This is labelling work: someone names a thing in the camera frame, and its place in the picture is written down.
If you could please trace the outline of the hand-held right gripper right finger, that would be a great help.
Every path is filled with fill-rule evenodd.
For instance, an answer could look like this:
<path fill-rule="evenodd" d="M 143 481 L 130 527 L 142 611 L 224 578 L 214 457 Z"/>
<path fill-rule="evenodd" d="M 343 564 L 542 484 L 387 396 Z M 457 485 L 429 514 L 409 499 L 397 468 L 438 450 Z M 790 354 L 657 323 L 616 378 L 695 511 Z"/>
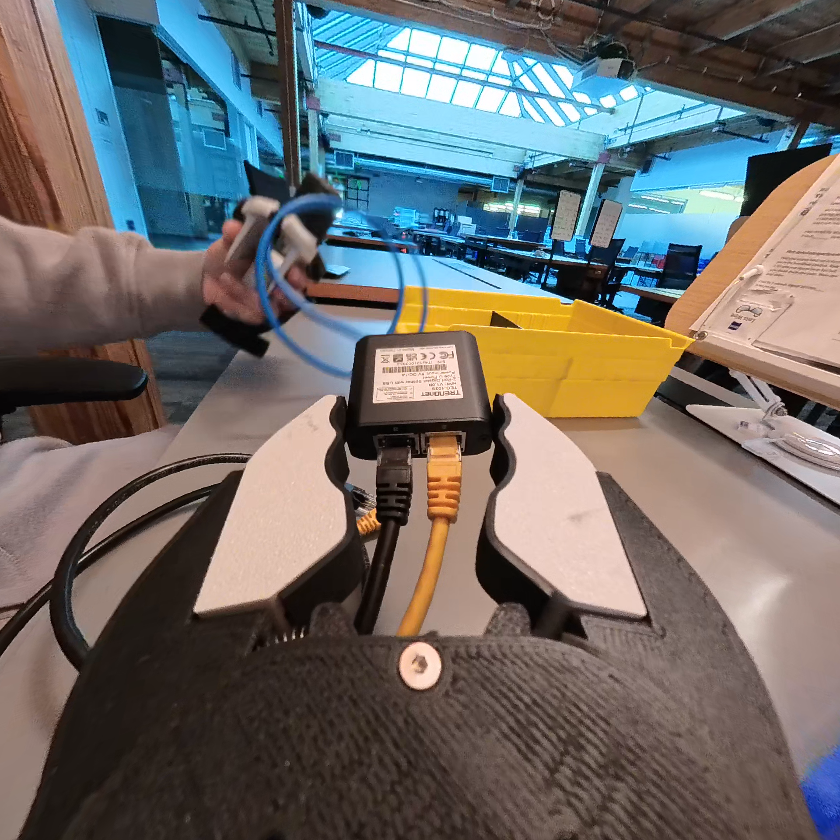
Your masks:
<path fill-rule="evenodd" d="M 632 624 L 648 608 L 592 462 L 519 397 L 493 402 L 489 494 L 476 577 L 521 606 L 536 637 L 585 635 L 582 620 Z"/>

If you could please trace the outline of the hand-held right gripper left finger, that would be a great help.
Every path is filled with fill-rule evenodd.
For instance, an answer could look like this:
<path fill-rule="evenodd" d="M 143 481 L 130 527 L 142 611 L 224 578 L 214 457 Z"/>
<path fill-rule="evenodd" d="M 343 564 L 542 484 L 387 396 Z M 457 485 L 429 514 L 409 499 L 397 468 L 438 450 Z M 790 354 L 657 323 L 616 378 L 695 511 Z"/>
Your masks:
<path fill-rule="evenodd" d="M 194 603 L 196 618 L 262 615 L 299 634 L 324 603 L 356 606 L 364 549 L 346 489 L 347 402 L 326 395 L 249 460 Z"/>

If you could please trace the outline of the yellow plastic bin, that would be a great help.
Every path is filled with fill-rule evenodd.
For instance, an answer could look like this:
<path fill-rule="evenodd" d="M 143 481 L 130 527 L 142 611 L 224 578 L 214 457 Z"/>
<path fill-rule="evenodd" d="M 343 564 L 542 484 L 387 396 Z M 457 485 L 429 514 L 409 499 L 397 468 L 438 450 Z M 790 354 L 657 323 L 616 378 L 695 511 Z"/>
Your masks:
<path fill-rule="evenodd" d="M 429 289 L 425 331 L 476 337 L 490 398 L 547 418 L 638 417 L 693 340 L 584 301 Z"/>

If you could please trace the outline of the black network splitter box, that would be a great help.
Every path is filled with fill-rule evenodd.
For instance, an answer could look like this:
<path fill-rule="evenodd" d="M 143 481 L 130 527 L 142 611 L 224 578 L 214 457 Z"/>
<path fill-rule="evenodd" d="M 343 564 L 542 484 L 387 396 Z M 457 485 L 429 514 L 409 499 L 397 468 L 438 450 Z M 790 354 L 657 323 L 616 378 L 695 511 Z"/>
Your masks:
<path fill-rule="evenodd" d="M 354 349 L 344 440 L 357 459 L 453 434 L 462 455 L 486 452 L 491 406 L 476 337 L 465 331 L 389 333 Z"/>

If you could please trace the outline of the person's left forearm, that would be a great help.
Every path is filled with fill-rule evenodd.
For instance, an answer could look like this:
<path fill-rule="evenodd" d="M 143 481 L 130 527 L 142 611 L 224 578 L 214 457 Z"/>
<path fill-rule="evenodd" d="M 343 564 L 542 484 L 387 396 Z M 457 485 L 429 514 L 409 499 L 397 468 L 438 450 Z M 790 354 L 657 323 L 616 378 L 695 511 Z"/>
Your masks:
<path fill-rule="evenodd" d="M 137 234 L 1 219 L 1 353 L 89 348 L 198 329 L 203 254 Z"/>

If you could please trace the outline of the grey desk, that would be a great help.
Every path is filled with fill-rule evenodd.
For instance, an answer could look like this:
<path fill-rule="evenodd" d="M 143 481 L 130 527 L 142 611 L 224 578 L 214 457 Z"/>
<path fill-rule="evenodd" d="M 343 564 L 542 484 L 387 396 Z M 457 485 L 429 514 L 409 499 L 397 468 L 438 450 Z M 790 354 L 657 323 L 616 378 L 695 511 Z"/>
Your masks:
<path fill-rule="evenodd" d="M 688 415 L 568 426 L 692 563 L 808 772 L 838 745 L 838 513 Z"/>

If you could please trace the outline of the person's left hand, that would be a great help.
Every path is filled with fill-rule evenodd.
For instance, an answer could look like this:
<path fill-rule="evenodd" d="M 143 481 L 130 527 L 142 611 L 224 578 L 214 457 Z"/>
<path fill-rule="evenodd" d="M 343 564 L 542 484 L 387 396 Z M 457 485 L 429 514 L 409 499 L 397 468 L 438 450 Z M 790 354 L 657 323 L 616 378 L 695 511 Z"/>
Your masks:
<path fill-rule="evenodd" d="M 202 293 L 207 306 L 215 306 L 225 316 L 258 325 L 266 321 L 259 294 L 248 280 L 253 257 L 231 259 L 233 247 L 243 225 L 235 219 L 222 226 L 220 238 L 204 252 Z"/>

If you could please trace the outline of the black office chair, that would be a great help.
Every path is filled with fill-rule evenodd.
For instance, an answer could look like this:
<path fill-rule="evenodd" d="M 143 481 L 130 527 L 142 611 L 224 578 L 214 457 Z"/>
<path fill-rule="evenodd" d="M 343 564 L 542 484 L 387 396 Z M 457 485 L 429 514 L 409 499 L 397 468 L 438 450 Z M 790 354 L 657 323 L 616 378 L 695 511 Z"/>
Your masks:
<path fill-rule="evenodd" d="M 131 364 L 70 356 L 1 359 L 1 416 L 19 408 L 120 402 L 143 394 L 150 377 Z"/>
<path fill-rule="evenodd" d="M 685 291 L 697 278 L 701 248 L 700 245 L 669 244 L 656 287 Z"/>

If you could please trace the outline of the white board panel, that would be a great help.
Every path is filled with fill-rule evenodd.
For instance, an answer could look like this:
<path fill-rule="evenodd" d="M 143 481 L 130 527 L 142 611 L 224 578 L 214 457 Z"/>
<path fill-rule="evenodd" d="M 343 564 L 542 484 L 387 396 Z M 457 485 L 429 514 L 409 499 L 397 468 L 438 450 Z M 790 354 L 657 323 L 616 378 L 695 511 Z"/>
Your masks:
<path fill-rule="evenodd" d="M 616 228 L 623 215 L 623 205 L 612 199 L 603 199 L 588 237 L 590 248 L 605 249 L 613 241 Z"/>
<path fill-rule="evenodd" d="M 561 190 L 555 207 L 550 236 L 553 242 L 570 242 L 581 213 L 582 196 L 571 190 Z"/>

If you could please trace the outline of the printed paper sheet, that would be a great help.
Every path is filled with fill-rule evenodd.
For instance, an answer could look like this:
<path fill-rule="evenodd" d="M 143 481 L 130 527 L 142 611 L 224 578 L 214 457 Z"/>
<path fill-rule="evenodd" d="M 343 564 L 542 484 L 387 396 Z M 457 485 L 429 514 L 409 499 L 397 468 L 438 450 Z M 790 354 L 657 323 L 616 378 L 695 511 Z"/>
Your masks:
<path fill-rule="evenodd" d="M 839 163 L 825 171 L 691 325 L 696 341 L 837 369 Z"/>

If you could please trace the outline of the ceiling projector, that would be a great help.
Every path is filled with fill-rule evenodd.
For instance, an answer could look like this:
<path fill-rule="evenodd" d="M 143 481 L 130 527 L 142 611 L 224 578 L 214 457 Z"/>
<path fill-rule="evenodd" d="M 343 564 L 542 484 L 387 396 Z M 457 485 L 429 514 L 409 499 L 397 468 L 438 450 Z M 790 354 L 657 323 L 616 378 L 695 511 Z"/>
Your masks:
<path fill-rule="evenodd" d="M 635 78 L 636 64 L 631 59 L 594 58 L 582 64 L 573 76 L 570 89 L 591 99 L 619 92 Z"/>

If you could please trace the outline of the blue plastic bin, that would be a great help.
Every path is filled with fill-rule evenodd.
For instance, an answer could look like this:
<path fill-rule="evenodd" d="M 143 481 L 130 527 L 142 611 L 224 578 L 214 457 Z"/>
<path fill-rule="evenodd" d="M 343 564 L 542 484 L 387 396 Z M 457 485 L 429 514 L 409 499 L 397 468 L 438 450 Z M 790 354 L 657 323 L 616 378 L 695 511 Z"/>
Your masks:
<path fill-rule="evenodd" d="M 805 775 L 801 789 L 820 838 L 839 838 L 839 746 Z"/>

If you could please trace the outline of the black monitor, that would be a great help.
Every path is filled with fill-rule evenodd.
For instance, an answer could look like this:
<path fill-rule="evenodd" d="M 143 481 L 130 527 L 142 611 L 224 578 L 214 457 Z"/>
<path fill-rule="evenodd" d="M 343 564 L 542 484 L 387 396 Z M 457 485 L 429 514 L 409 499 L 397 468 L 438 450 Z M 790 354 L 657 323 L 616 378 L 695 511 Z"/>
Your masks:
<path fill-rule="evenodd" d="M 806 166 L 827 157 L 832 147 L 831 143 L 820 143 L 749 157 L 739 215 L 754 214 L 778 186 Z"/>

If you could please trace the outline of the wooden door frame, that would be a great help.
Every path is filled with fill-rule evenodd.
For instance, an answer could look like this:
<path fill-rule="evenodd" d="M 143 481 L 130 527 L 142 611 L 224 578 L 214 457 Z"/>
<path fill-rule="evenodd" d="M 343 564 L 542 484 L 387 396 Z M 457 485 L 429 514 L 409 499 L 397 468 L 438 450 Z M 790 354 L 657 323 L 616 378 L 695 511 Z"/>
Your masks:
<path fill-rule="evenodd" d="M 63 233 L 113 227 L 54 2 L 1 2 L 1 152 L 4 217 Z M 144 341 L 47 355 L 60 356 L 134 364 L 150 382 L 127 402 L 29 408 L 38 434 L 85 444 L 166 425 Z"/>

